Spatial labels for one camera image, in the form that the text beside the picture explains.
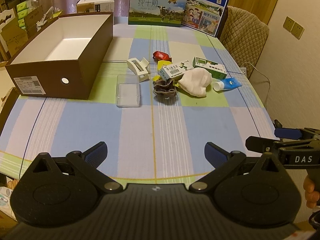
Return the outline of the person's right hand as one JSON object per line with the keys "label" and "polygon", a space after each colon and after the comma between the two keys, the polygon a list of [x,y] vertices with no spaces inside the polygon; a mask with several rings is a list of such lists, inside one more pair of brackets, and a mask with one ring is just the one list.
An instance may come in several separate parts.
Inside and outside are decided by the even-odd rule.
{"label": "person's right hand", "polygon": [[306,206],[310,209],[315,208],[319,201],[319,192],[315,190],[315,184],[309,176],[304,179],[303,189],[305,191]]}

